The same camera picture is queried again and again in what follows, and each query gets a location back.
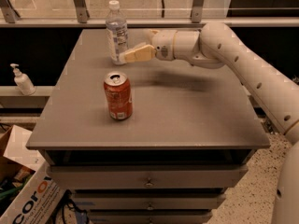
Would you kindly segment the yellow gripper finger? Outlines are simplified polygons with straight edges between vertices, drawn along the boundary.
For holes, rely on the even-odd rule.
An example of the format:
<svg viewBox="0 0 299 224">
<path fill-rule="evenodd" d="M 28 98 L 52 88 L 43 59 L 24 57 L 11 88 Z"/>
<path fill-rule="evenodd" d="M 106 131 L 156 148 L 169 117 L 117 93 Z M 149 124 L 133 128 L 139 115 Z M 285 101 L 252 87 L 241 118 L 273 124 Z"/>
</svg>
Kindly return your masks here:
<svg viewBox="0 0 299 224">
<path fill-rule="evenodd" d="M 120 54 L 121 63 L 146 62 L 156 56 L 156 49 L 150 44 L 128 49 Z"/>
<path fill-rule="evenodd" d="M 145 29 L 144 35 L 148 39 L 149 42 L 152 41 L 152 38 L 155 37 L 159 33 L 159 30 L 155 29 Z"/>
</svg>

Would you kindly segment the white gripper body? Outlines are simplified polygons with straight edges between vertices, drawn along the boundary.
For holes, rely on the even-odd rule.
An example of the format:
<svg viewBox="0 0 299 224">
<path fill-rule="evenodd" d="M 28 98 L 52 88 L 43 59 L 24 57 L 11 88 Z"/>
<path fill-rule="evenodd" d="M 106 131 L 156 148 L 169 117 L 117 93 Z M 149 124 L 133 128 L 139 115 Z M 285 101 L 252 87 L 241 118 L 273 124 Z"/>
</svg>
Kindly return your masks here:
<svg viewBox="0 0 299 224">
<path fill-rule="evenodd" d="M 174 38 L 176 30 L 161 30 L 153 36 L 151 44 L 156 49 L 156 58 L 162 61 L 174 60 Z"/>
</svg>

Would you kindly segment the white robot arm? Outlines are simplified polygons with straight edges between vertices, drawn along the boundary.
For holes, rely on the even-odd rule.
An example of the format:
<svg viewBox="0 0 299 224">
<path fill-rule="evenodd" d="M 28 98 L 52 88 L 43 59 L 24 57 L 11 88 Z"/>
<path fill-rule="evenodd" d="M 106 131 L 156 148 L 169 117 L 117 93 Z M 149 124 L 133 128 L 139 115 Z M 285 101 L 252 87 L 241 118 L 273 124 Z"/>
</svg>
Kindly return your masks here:
<svg viewBox="0 0 299 224">
<path fill-rule="evenodd" d="M 183 60 L 218 69 L 227 65 L 292 144 L 282 165 L 271 224 L 299 224 L 299 87 L 250 50 L 226 24 L 201 30 L 145 31 L 147 40 L 120 54 L 123 63 Z"/>
</svg>

